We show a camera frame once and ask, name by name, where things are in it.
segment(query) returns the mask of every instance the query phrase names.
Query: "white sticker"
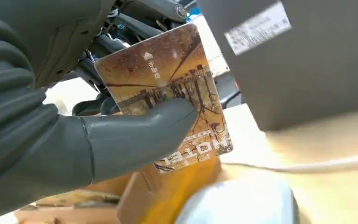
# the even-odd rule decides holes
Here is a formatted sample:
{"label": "white sticker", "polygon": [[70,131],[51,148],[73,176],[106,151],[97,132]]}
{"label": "white sticker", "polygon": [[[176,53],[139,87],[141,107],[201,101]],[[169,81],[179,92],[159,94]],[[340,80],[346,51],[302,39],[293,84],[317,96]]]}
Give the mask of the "white sticker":
{"label": "white sticker", "polygon": [[291,29],[283,4],[279,1],[266,10],[227,31],[235,55],[248,51]]}

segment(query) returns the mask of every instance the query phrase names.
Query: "gray robotic finger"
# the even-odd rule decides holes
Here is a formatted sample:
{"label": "gray robotic finger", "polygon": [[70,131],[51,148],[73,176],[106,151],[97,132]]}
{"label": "gray robotic finger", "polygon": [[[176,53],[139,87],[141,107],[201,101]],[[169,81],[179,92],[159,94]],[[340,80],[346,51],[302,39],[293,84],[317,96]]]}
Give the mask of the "gray robotic finger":
{"label": "gray robotic finger", "polygon": [[83,117],[94,157],[94,181],[112,178],[173,153],[197,111],[175,98],[144,116]]}

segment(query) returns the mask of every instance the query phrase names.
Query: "wire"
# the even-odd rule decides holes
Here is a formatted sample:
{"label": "wire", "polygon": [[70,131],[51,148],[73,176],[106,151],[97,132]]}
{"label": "wire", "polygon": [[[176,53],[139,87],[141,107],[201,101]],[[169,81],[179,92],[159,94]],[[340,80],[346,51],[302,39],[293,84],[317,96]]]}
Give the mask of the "wire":
{"label": "wire", "polygon": [[309,164],[298,164],[298,165],[289,165],[289,166],[268,166],[262,164],[252,164],[252,163],[242,163],[242,162],[222,162],[222,164],[227,165],[243,165],[259,169],[268,169],[278,172],[313,172],[321,171],[324,169],[340,169],[358,166],[358,155],[351,156],[342,159],[323,161],[317,163]]}

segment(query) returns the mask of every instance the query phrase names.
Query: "robotic hand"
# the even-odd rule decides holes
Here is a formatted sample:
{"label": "robotic hand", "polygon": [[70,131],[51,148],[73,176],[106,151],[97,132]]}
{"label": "robotic hand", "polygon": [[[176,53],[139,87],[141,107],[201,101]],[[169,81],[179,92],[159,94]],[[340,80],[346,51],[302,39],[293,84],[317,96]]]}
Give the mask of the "robotic hand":
{"label": "robotic hand", "polygon": [[0,0],[0,215],[165,157],[192,126],[183,99],[144,116],[64,117],[42,104],[34,87],[69,72],[111,4]]}

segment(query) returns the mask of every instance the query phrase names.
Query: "gray sleeve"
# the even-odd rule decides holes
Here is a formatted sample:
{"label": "gray sleeve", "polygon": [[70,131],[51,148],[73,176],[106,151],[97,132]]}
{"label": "gray sleeve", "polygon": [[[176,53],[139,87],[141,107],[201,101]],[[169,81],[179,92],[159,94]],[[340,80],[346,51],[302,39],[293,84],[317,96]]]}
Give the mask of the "gray sleeve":
{"label": "gray sleeve", "polygon": [[197,115],[183,99],[144,116],[57,115],[21,48],[0,23],[0,215],[168,155]]}

